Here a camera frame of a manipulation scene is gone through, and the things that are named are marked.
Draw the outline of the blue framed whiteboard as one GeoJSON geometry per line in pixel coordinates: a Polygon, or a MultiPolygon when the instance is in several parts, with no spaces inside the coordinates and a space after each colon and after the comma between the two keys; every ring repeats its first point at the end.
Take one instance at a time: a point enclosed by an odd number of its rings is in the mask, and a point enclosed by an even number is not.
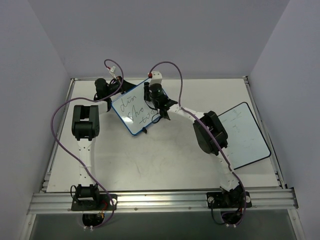
{"type": "Polygon", "coordinates": [[[112,108],[133,136],[155,123],[160,117],[153,104],[144,99],[144,86],[150,81],[150,79],[142,81],[111,103],[112,108]]]}

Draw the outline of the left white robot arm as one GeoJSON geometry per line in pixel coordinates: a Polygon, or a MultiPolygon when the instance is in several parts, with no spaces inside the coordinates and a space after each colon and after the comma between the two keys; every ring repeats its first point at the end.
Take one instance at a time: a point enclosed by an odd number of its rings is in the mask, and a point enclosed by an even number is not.
{"type": "Polygon", "coordinates": [[[101,184],[94,177],[94,148],[100,133],[100,115],[111,110],[111,96],[123,95],[136,85],[117,76],[109,83],[104,78],[98,78],[94,86],[95,95],[89,100],[91,105],[75,105],[71,122],[71,133],[79,152],[79,183],[73,198],[75,201],[83,199],[83,204],[90,210],[97,209],[101,203],[101,184]]]}

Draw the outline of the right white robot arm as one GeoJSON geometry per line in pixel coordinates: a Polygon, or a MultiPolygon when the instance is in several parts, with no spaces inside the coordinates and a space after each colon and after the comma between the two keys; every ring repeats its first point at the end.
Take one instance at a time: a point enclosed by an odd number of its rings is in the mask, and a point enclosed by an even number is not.
{"type": "Polygon", "coordinates": [[[161,119],[170,120],[171,116],[181,116],[192,122],[195,137],[200,149],[208,154],[214,163],[223,203],[234,206],[246,197],[246,191],[240,178],[223,151],[228,147],[228,134],[214,111],[197,112],[181,106],[179,101],[170,99],[160,83],[146,82],[143,86],[144,100],[153,104],[161,119]]]}

